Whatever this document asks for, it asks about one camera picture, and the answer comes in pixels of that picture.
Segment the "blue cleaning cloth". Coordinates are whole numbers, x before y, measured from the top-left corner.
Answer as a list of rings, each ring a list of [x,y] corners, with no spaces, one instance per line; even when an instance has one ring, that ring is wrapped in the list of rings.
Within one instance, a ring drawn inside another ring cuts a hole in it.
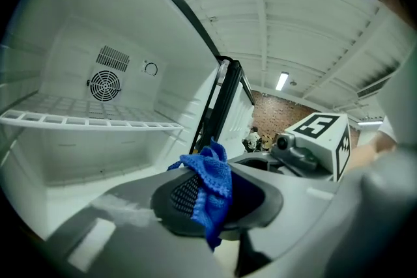
[[[212,250],[221,244],[219,235],[233,202],[231,168],[225,148],[210,140],[199,154],[181,155],[169,170],[186,167],[195,176],[178,186],[171,195],[175,209],[205,228],[205,239]]]

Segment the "person's white shirt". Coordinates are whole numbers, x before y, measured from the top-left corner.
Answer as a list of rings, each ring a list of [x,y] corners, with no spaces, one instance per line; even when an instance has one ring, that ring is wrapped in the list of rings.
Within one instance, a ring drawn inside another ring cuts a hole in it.
[[[377,97],[397,144],[417,148],[417,46]]]

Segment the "white plastic grid shelf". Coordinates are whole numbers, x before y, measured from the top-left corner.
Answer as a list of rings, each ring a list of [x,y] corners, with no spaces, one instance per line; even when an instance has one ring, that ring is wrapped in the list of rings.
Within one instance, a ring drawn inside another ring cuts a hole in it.
[[[36,93],[0,114],[0,124],[49,130],[175,132],[183,126],[154,111]]]

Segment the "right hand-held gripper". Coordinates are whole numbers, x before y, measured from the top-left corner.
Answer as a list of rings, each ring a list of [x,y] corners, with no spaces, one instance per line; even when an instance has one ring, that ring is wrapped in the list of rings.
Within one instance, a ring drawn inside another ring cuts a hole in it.
[[[228,162],[278,174],[284,165],[301,177],[337,182],[350,155],[347,115],[312,113],[279,134],[270,153],[245,153]]]

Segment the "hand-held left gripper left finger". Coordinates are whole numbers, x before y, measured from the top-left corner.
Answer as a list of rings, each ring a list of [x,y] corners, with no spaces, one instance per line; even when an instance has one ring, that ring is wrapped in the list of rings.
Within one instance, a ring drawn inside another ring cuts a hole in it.
[[[67,219],[47,249],[70,278],[224,278],[202,225],[176,211],[185,168],[115,186]]]

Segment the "black mini fridge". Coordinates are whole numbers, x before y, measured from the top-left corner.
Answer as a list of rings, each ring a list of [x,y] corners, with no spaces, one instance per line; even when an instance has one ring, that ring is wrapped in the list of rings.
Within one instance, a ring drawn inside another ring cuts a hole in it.
[[[0,114],[33,94],[154,111],[175,132],[0,124],[0,190],[41,240],[108,189],[189,154],[222,56],[185,0],[19,0],[0,34]]]

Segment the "white fridge door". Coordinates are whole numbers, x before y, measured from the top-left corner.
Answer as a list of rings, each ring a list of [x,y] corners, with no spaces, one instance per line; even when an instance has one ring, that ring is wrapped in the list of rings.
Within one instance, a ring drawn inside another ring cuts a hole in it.
[[[232,159],[245,151],[242,141],[250,130],[255,100],[240,62],[226,56],[217,60],[220,67],[190,152],[197,154],[214,139]]]

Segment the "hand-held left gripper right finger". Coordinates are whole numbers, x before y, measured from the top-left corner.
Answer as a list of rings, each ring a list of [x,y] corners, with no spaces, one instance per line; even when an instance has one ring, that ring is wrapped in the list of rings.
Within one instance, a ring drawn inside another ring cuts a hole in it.
[[[223,238],[239,243],[234,276],[277,260],[301,239],[330,204],[338,185],[232,163],[233,203]]]

